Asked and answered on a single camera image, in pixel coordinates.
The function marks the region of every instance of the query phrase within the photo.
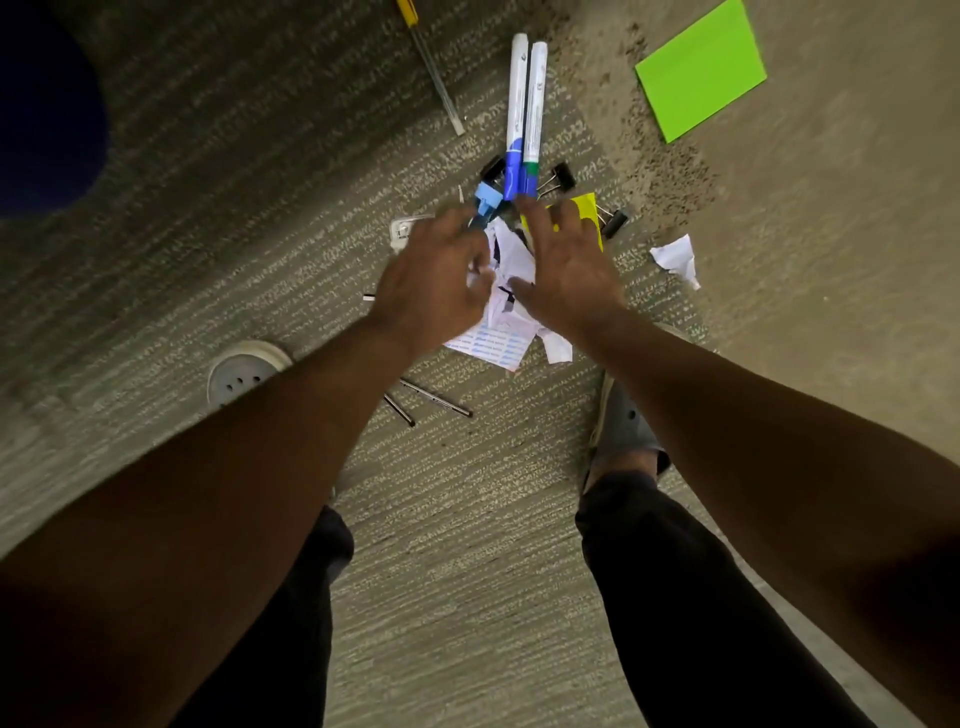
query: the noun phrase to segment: person's left arm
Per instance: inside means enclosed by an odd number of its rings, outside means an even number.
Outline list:
[[[148,452],[0,563],[16,725],[165,725],[293,565],[383,392],[479,321],[473,210],[418,223],[370,315]],[[483,271],[467,286],[473,263]]]

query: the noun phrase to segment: green sticky note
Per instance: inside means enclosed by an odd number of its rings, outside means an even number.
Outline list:
[[[767,77],[743,0],[727,0],[636,65],[668,142]]]

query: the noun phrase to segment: hand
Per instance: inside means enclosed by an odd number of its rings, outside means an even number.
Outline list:
[[[420,220],[380,278],[370,317],[395,331],[414,357],[472,327],[490,299],[493,271],[482,231],[466,231],[476,209],[456,206]],[[467,285],[467,272],[478,274]]]
[[[569,200],[547,210],[519,195],[514,204],[527,219],[537,260],[537,283],[511,279],[514,294],[544,326],[587,349],[591,333],[626,307],[616,268],[597,245],[596,226],[581,220]]]

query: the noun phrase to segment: white paper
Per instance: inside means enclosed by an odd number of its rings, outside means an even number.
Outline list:
[[[693,265],[693,243],[690,242],[689,235],[684,235],[662,248],[651,248],[650,255],[661,268],[688,281],[693,286],[693,290],[700,288],[697,271]]]
[[[547,361],[551,364],[572,361],[573,346],[559,334],[542,327],[512,295],[511,278],[535,280],[537,265],[530,251],[498,217],[487,225],[486,233],[490,243],[490,267],[495,276],[487,309],[479,324],[448,341],[447,347],[514,372],[539,335],[543,339]]]

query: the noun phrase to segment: white marker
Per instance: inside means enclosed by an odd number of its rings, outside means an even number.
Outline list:
[[[524,33],[514,36],[510,56],[510,95],[507,97],[507,168],[503,172],[503,199],[512,200],[520,189],[523,162],[523,105],[527,100],[527,52],[530,43]]]
[[[527,131],[523,136],[523,185],[520,192],[537,197],[540,174],[540,132],[543,127],[543,94],[546,90],[546,43],[530,49],[530,84],[527,86]]]

